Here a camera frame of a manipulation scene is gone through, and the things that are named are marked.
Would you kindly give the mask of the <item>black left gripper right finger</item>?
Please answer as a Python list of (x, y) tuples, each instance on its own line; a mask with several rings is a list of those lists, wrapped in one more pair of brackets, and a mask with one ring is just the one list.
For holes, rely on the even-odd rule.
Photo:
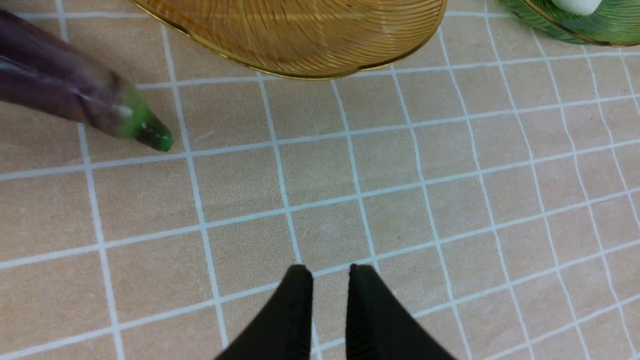
[(346, 310), (348, 360), (453, 360), (407, 312), (371, 265), (352, 264)]

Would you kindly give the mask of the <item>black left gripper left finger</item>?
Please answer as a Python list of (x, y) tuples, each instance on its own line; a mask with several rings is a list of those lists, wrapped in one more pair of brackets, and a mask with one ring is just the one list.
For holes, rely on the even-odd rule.
[(288, 267), (272, 296), (217, 360), (308, 360), (313, 334), (313, 274)]

